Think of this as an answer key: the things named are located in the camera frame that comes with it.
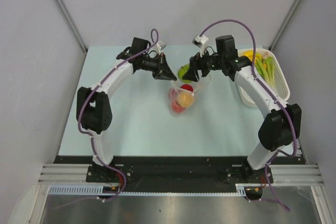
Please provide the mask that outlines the green apple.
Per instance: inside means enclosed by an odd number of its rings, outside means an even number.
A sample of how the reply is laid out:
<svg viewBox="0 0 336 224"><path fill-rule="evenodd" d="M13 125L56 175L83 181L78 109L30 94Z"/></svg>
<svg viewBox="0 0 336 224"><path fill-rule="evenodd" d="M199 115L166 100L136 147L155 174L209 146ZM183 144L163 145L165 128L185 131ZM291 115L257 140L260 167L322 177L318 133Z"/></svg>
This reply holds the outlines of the green apple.
<svg viewBox="0 0 336 224"><path fill-rule="evenodd" d="M192 82L191 80L184 79L184 75L189 70L189 68L190 68L190 65L185 64L185 65L181 66L178 70L178 73L177 73L178 78L184 83L191 83Z"/></svg>

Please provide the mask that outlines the red tomato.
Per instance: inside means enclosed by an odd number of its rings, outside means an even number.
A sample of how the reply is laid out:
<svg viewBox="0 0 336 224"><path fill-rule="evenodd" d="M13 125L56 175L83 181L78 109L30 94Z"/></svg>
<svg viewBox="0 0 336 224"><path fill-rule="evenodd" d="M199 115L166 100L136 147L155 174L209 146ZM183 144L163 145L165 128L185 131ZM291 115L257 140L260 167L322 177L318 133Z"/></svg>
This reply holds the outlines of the red tomato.
<svg viewBox="0 0 336 224"><path fill-rule="evenodd" d="M194 91L194 88L190 84L187 84L187 83L181 85L180 88L183 89L183 90L190 91L190 92Z"/></svg>

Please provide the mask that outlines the clear dotted zip top bag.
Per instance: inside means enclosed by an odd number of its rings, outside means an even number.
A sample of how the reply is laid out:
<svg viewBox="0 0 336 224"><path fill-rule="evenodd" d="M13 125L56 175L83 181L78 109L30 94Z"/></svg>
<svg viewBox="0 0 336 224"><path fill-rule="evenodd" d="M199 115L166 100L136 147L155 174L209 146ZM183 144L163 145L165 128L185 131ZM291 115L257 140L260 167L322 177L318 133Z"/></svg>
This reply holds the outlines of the clear dotted zip top bag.
<svg viewBox="0 0 336 224"><path fill-rule="evenodd" d="M207 88L211 80L212 77L209 74L207 77L201 77L198 82L185 83L180 79L170 81L167 93L170 113L178 116L189 110L195 104L197 97Z"/></svg>

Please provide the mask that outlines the orange yellow peach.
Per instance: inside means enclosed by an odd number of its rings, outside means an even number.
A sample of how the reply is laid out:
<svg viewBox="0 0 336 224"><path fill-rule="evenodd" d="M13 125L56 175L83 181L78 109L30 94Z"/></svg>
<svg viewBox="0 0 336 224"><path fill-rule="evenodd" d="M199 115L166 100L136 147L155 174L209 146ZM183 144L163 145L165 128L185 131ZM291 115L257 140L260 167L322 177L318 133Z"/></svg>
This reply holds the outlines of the orange yellow peach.
<svg viewBox="0 0 336 224"><path fill-rule="evenodd" d="M189 108L194 104L194 93L183 91L176 97L177 103L183 108Z"/></svg>

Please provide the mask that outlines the red apple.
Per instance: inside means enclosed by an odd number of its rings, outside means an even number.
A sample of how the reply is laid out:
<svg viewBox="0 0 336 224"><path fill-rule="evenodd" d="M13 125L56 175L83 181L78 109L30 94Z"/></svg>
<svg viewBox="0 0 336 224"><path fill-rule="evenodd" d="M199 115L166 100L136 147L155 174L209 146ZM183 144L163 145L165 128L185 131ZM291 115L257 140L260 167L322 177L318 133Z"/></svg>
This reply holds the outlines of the red apple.
<svg viewBox="0 0 336 224"><path fill-rule="evenodd" d="M183 111L186 110L186 108L181 107L176 101L177 95L179 93L183 92L183 91L185 91L185 90L183 90L183 89L175 90L175 89L171 88L169 90L169 93L168 93L168 97L169 97L170 102L171 102L172 111L176 114L182 113Z"/></svg>

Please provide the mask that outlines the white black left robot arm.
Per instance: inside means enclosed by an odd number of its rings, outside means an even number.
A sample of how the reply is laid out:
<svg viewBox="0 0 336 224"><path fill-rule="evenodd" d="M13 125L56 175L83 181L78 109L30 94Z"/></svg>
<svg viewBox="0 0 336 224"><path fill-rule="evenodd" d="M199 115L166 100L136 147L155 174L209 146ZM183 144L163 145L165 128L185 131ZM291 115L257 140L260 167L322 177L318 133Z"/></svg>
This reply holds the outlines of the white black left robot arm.
<svg viewBox="0 0 336 224"><path fill-rule="evenodd" d="M116 175L116 169L109 165L114 154L108 147L109 141L103 137L112 122L110 98L138 70L151 72L155 80L176 81L177 77L162 52L165 47L163 41L149 42L134 37L132 45L118 54L114 66L101 81L77 91L78 129L90 137L92 160L100 166L97 174L105 182L112 181Z"/></svg>

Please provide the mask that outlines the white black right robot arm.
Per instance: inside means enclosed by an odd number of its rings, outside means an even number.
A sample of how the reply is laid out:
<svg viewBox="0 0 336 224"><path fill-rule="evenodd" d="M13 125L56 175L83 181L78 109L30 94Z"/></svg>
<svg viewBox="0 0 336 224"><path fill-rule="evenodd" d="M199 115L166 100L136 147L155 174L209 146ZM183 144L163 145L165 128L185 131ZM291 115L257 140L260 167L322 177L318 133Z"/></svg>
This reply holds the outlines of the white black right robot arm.
<svg viewBox="0 0 336 224"><path fill-rule="evenodd" d="M264 118L258 131L259 143L247 157L242 169L243 179L254 183L261 177L261 169L285 146L293 145L293 149L297 149L302 110L299 105L290 105L276 95L256 73L253 61L246 56L239 56L233 36L217 37L217 50L212 54L206 50L206 36L195 37L193 44L200 51L190 58L189 69L183 79L198 82L200 77L206 77L210 71L220 70L248 93Z"/></svg>

